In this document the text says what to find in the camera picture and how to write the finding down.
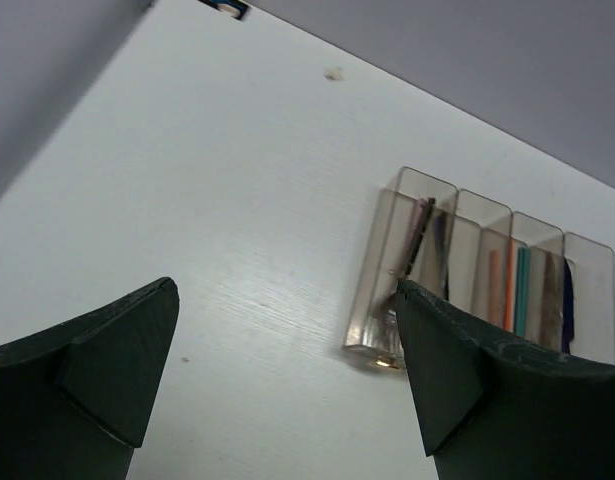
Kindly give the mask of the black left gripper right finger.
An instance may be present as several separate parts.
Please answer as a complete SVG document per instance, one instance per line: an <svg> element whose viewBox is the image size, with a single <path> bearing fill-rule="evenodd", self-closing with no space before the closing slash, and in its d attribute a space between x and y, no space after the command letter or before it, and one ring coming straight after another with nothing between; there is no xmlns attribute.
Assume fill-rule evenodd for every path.
<svg viewBox="0 0 615 480"><path fill-rule="evenodd" d="M442 479L615 479L615 365L558 353L412 281L397 323Z"/></svg>

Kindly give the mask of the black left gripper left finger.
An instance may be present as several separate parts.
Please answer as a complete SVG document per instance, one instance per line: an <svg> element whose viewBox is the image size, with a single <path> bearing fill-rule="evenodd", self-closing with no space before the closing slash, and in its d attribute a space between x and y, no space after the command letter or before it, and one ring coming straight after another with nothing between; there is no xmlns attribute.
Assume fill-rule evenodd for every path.
<svg viewBox="0 0 615 480"><path fill-rule="evenodd" d="M141 448L179 315L163 277L0 345L0 479L123 479Z"/></svg>

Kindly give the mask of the purple iridescent knife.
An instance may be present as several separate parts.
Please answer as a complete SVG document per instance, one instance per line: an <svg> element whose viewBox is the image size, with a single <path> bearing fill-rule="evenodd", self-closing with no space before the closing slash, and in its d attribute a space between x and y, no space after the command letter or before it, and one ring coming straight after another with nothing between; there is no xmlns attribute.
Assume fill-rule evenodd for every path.
<svg viewBox="0 0 615 480"><path fill-rule="evenodd" d="M562 315L561 351L570 354L571 343L575 338L575 317L573 277L567 260L564 261Z"/></svg>

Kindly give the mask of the fork with dark patterned handle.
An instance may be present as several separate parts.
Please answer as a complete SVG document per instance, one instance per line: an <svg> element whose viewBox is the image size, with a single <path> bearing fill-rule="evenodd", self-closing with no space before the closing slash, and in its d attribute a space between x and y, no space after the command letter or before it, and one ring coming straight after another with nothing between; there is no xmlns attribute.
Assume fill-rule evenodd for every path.
<svg viewBox="0 0 615 480"><path fill-rule="evenodd" d="M421 200L414 211L415 222L413 233L409 237L404 260L401 262L397 270L394 286L392 291L375 309L376 318L381 320L386 325L394 325L397 322L395 305L398 283L402 280L406 280L413 270L418 253L423 244L424 236L431 220L435 204L436 199L434 197L428 197L425 200Z"/></svg>

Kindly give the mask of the green chopstick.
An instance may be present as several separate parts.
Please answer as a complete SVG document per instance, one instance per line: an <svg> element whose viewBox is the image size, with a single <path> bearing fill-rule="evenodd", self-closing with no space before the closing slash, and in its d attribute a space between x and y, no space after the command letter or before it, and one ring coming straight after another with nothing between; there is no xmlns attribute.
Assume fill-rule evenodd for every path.
<svg viewBox="0 0 615 480"><path fill-rule="evenodd" d="M522 291L519 294L519 335L525 337L526 334L526 318L528 305L529 277L531 269L531 249L528 247L522 248L522 278L520 286Z"/></svg>
<svg viewBox="0 0 615 480"><path fill-rule="evenodd" d="M517 255L516 267L516 296L515 296L515 313L514 313L514 333L519 337L525 335L525 258L526 247L520 247Z"/></svg>

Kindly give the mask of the iridescent rainbow spoon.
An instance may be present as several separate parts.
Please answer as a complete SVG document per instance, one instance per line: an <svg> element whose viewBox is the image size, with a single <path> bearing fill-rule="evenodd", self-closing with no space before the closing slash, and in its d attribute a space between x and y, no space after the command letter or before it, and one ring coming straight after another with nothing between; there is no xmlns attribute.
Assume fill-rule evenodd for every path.
<svg viewBox="0 0 615 480"><path fill-rule="evenodd" d="M434 221L434 242L437 254L439 279L442 284L446 282L447 226L448 214L446 211L440 210Z"/></svg>

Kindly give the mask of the black spoon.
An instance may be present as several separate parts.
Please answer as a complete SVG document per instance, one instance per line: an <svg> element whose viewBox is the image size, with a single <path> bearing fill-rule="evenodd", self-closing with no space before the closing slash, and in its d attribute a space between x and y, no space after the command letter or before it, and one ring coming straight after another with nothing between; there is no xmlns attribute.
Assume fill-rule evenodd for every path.
<svg viewBox="0 0 615 480"><path fill-rule="evenodd" d="M450 252L449 250L445 250L445 252L442 255L443 257L443 275L442 275L442 298L445 301L449 301L450 300L450 270L449 270L449 263L450 263Z"/></svg>

